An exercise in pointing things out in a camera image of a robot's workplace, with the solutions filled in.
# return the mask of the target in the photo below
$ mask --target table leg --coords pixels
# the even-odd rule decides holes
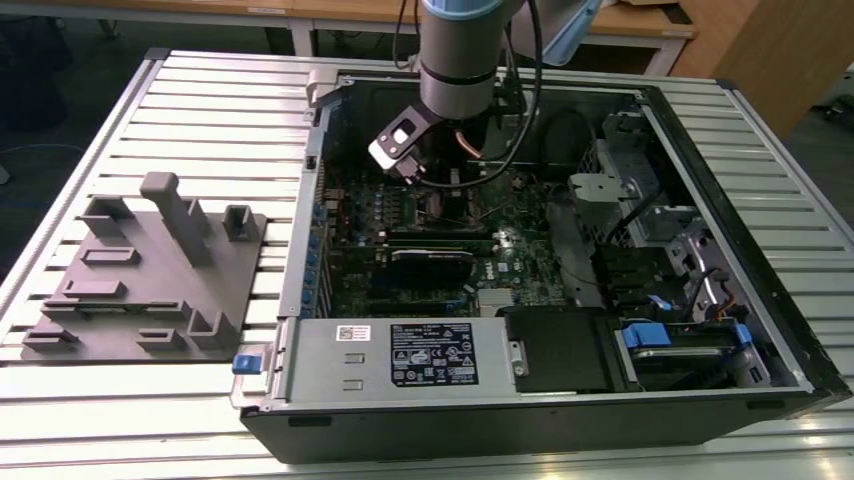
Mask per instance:
[[[314,25],[311,19],[293,18],[289,21],[289,28],[294,36],[294,52],[298,57],[314,57],[315,47],[313,42]]]
[[[664,41],[662,47],[656,51],[653,60],[646,67],[645,75],[656,75],[666,77],[670,75],[670,69],[677,63],[680,53],[685,48],[686,40],[684,38],[669,38]]]

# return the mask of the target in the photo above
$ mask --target power supply label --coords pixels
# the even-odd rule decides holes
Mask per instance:
[[[392,381],[398,387],[477,385],[472,323],[393,325]]]

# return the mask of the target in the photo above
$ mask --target wooden table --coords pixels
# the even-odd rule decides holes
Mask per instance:
[[[404,33],[416,32],[414,5],[410,1]],[[400,12],[401,0],[294,0],[289,16],[297,54],[314,55],[314,30],[394,32]],[[597,15],[584,43],[654,49],[645,73],[665,76],[696,35],[694,26],[672,23],[661,8],[617,4]]]
[[[394,32],[400,8],[401,0],[0,0],[0,13],[290,28],[299,56],[315,54],[315,30]],[[416,31],[412,6],[401,31]],[[646,74],[668,75],[696,33],[660,8],[618,4],[600,12],[584,43],[654,49]]]

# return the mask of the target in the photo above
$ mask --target wire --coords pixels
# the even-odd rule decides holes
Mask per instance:
[[[614,237],[617,236],[620,231],[624,228],[626,228],[626,225],[629,225],[632,223],[632,221],[636,218],[638,218],[638,215],[641,215],[644,213],[644,211],[650,207],[650,205],[653,205],[653,202],[661,196],[662,193],[665,193],[665,185],[660,184],[658,188],[656,189],[656,191],[650,195],[648,195],[644,200],[641,200],[641,203],[638,203],[638,205],[632,210],[632,212],[629,212],[629,215],[626,215],[621,219],[621,221],[617,222],[617,225],[614,225],[614,228],[612,229],[609,234],[605,236],[605,243],[612,243],[612,240],[614,239]]]
[[[421,45],[422,42],[422,29],[418,24],[418,2],[421,0],[416,0],[416,7],[413,8],[413,12],[416,15],[416,34],[418,35],[418,43]],[[401,11],[398,12],[398,23],[396,24],[396,33],[392,37],[392,59],[396,62],[396,68],[398,70],[408,70],[412,68],[410,62],[408,62],[404,66],[401,66],[401,62],[398,61],[398,37],[401,36],[401,25],[404,24],[404,13],[406,12],[406,3],[408,0],[401,2]]]
[[[478,160],[482,159],[484,153],[481,153],[481,150],[472,146],[472,143],[469,143],[469,140],[466,140],[466,135],[464,134],[462,130],[457,130],[454,132],[454,137],[457,137],[457,143],[460,143],[460,146],[464,147],[464,150],[469,152],[469,155],[476,157]]]
[[[22,145],[21,147],[13,147],[7,150],[3,150],[0,151],[0,155],[7,155],[21,150],[30,150],[31,148],[65,148],[69,150],[74,150],[78,153],[86,152],[86,150],[83,150],[83,148],[78,147],[77,145],[66,145],[65,143],[34,143],[33,145]]]
[[[561,257],[556,257],[556,262],[558,262],[558,265],[561,265],[561,269],[568,273],[568,275],[570,277],[573,277],[576,280],[578,280],[582,283],[586,283],[588,285],[593,285],[594,287],[600,287],[600,288],[605,288],[605,285],[602,285],[601,283],[593,282],[590,280],[585,280],[582,277],[580,277],[578,275],[576,275],[576,273],[573,273],[573,271],[566,268],[566,265],[564,265],[564,261],[561,260]]]
[[[514,77],[516,78],[516,82],[517,82],[517,98],[520,98],[520,102],[521,104],[525,103],[525,99],[524,99],[524,93],[522,93],[522,83],[520,81],[520,70],[517,69],[517,60],[514,58],[514,49],[513,49],[513,41],[510,40],[510,32],[505,32],[505,50],[508,51],[508,78]],[[522,125],[525,120],[525,111],[520,110],[520,115],[518,115],[518,119],[517,119],[517,125]],[[492,157],[485,157],[484,156],[484,152],[481,152],[477,148],[474,148],[472,146],[472,144],[469,143],[469,141],[466,140],[466,136],[465,134],[458,130],[457,131],[457,142],[460,143],[460,146],[464,148],[464,150],[466,150],[473,157],[476,157],[480,161],[482,162],[494,162],[497,160],[501,160],[502,158],[505,158],[508,156],[508,154],[510,153],[510,148],[513,147],[513,145],[520,141],[520,136],[522,135],[522,128],[517,129],[517,133],[513,137],[513,140],[510,141],[510,143],[508,144],[508,146],[505,147],[505,150],[502,151],[502,153],[500,153],[498,155],[494,155]]]
[[[576,107],[573,106],[565,106],[565,107],[560,107],[554,112],[552,112],[552,114],[542,120],[538,128],[537,128],[537,133],[538,133],[538,141],[537,144],[540,145],[540,154],[538,154],[538,158],[541,163],[548,164],[549,163],[549,152],[548,152],[548,139],[549,139],[549,133],[552,131],[553,126],[556,125],[556,121],[566,116],[574,116],[581,118],[585,121],[585,125],[588,126],[588,134],[590,135],[590,147],[588,149],[588,151],[585,152],[585,155],[590,153],[596,153],[597,150],[597,128],[593,126],[593,123],[590,123],[590,119],[588,118],[588,116],[576,109]]]
[[[536,115],[537,109],[540,107],[540,94],[541,94],[542,83],[544,83],[544,28],[540,22],[540,11],[537,9],[537,2],[534,0],[528,0],[528,3],[529,3],[529,9],[532,10],[532,21],[534,23],[534,56],[536,56],[534,58],[534,91],[532,94],[532,106],[529,108],[529,115],[525,120],[525,125],[522,126],[521,131],[517,132],[518,135],[514,138],[513,146],[510,147],[510,152],[508,154],[505,163],[502,163],[502,165],[498,167],[498,170],[496,170],[493,174],[477,180],[473,180],[470,182],[449,184],[449,183],[436,183],[422,179],[421,183],[428,187],[457,190],[461,188],[477,187],[478,185],[490,183],[508,171],[508,168],[510,168],[510,165],[513,165],[513,161],[517,158],[517,154],[520,153],[520,149],[522,148],[525,139],[529,136],[529,132],[532,131],[532,126],[534,125],[534,117],[537,116]],[[517,74],[517,78],[520,78],[520,75],[518,75],[520,72],[516,66],[516,62],[514,62],[513,70],[514,70],[514,73]]]
[[[726,312],[726,310],[733,308],[733,305],[736,305],[736,294],[728,288],[726,282],[718,282],[718,285],[721,285],[721,290],[724,290],[724,293],[726,293],[726,303],[721,306],[721,308],[716,310],[712,318],[720,322],[724,319],[724,312]]]
[[[689,297],[689,301],[685,304],[685,315],[682,316],[682,322],[690,323],[692,317],[694,316],[694,304],[697,303],[697,297],[700,297],[700,292],[704,289],[704,282],[709,278],[709,275],[716,273],[720,270],[718,267],[709,267],[704,270],[704,274],[700,276],[697,280],[697,286],[694,287],[694,291],[692,292],[692,296]]]

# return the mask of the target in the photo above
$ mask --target slotted aluminum surface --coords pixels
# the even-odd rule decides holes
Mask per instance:
[[[273,339],[309,132],[305,84],[322,65],[390,69],[388,62],[201,52],[173,52],[141,68],[63,191],[69,209],[55,206],[0,290],[0,299],[11,298],[0,322],[0,362],[10,362],[0,369],[0,468],[11,470],[0,477],[853,478],[853,401],[698,447],[289,466],[243,429],[230,406],[229,365],[15,365],[39,299],[57,288],[86,234],[74,220],[86,198],[126,195],[134,208],[151,209],[138,195],[149,170],[178,173],[182,194],[199,196],[207,211],[241,202],[273,219],[243,340]],[[549,77],[661,87],[828,352],[854,379],[853,235],[740,95],[708,80]]]

